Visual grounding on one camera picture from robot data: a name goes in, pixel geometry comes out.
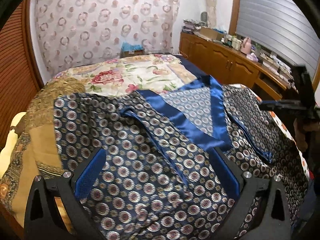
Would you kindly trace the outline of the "person's right hand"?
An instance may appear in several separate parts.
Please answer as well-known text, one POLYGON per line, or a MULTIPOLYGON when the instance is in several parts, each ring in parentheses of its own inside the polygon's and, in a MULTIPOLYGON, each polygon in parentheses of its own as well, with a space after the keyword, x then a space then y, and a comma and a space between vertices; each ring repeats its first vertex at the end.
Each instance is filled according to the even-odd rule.
POLYGON ((306 152, 311 146, 317 145, 319 139, 319 122, 303 122, 296 119, 294 122, 295 142, 301 152, 306 152))

